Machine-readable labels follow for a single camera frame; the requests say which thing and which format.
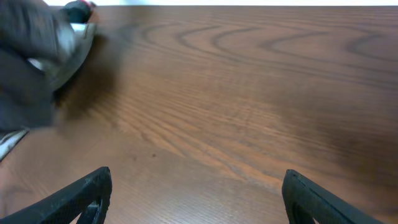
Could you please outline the grey shorts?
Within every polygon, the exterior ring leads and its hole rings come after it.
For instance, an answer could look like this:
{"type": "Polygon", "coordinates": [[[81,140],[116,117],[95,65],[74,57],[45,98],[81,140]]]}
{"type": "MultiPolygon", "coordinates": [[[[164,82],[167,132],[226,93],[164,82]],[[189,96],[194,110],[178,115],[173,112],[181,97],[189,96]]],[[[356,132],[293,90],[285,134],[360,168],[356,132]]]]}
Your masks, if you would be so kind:
{"type": "Polygon", "coordinates": [[[71,23],[44,1],[1,1],[1,157],[53,122],[53,93],[82,65],[96,24],[71,23]]]}

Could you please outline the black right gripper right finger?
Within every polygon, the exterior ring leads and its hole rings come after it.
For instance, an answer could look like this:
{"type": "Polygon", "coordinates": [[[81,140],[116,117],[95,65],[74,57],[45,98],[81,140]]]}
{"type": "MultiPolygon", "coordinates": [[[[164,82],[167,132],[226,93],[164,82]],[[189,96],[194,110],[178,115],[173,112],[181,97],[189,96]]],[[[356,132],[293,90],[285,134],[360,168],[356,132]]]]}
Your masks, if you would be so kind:
{"type": "Polygon", "coordinates": [[[293,169],[288,169],[285,173],[282,197],[290,224],[380,222],[293,169]]]}

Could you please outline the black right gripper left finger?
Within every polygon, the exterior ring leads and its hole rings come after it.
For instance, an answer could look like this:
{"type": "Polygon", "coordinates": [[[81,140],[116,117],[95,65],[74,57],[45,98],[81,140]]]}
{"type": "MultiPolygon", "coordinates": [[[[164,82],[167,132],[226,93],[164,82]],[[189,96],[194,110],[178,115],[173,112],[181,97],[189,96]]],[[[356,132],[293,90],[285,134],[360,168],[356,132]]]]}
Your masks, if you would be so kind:
{"type": "Polygon", "coordinates": [[[103,224],[110,205],[111,173],[100,167],[54,194],[1,219],[2,224],[103,224]]]}

